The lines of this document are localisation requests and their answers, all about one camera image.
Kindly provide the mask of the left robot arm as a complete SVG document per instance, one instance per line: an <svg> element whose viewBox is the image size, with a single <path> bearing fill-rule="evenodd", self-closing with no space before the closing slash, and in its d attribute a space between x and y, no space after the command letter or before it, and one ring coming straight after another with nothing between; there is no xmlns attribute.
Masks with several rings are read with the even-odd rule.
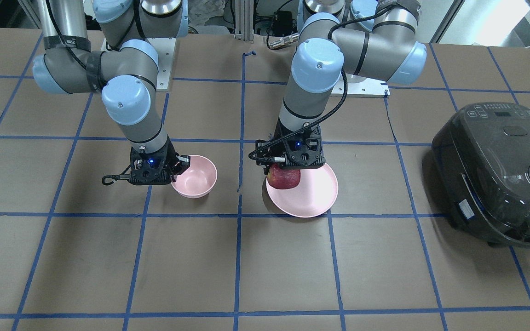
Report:
<svg viewBox="0 0 530 331"><path fill-rule="evenodd" d="M325 163L320 123L340 109L347 76L409 85L424 69L416 40L421 3L379 0L374 14L341 22L315 13L302 25L273 138L257 141L250 159L270 168L319 168Z"/></svg>

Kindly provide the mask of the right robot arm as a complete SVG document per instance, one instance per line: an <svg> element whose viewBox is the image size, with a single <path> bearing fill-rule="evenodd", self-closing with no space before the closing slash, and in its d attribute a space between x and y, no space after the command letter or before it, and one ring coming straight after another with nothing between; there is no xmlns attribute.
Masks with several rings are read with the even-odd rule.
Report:
<svg viewBox="0 0 530 331"><path fill-rule="evenodd" d="M130 165L102 178L109 186L168 185L190 166L175 151L155 109L159 55L150 38L180 38L189 28L185 0L95 0L92 8L106 39L93 50L81 0L38 1L45 53L33 60L39 88L53 94L99 93L131 144Z"/></svg>

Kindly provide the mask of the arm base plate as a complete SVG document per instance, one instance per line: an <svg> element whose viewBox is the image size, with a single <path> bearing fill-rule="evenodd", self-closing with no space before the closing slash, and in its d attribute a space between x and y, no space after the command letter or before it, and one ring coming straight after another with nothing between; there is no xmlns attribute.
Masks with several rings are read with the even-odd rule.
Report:
<svg viewBox="0 0 530 331"><path fill-rule="evenodd" d="M151 38L127 40L117 51L101 55L98 74L103 86L116 77L134 77L144 84L151 94L168 90L173 70L176 40Z"/></svg>
<svg viewBox="0 0 530 331"><path fill-rule="evenodd" d="M347 74L349 97L383 98L389 97L389 86L385 81Z"/></svg>

